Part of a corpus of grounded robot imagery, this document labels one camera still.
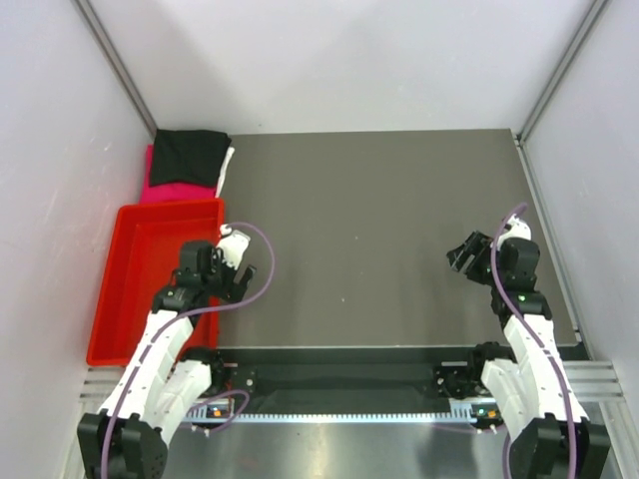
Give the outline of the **black t-shirt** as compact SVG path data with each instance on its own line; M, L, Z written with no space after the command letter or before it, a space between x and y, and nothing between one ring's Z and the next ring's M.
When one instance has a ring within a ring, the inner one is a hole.
M217 185L231 137L211 130L159 129L153 144L149 184Z

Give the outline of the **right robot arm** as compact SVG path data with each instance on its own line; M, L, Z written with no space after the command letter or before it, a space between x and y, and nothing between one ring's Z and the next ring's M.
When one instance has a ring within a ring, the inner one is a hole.
M506 344L475 346L464 372L441 380L455 398L490 394L508 439L507 478L598 478L611 447L579 403L555 342L549 303L536 288L540 249L511 217L496 237L472 233L447 255L452 270L487 285Z

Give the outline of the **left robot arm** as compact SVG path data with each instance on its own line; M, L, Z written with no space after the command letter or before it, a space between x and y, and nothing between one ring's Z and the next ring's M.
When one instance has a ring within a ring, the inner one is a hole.
M244 304L256 269L241 269L250 237L231 231L217 244L183 244L170 281L153 297L135 352L108 398L85 413L77 437L88 478L159 478L173 436L196 410L233 419L235 391L220 354L187 343L199 320L213 311Z

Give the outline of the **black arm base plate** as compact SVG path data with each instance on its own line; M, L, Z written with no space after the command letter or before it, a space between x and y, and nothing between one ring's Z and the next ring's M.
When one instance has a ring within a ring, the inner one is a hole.
M469 346L223 347L249 412L440 412L488 392L466 367Z

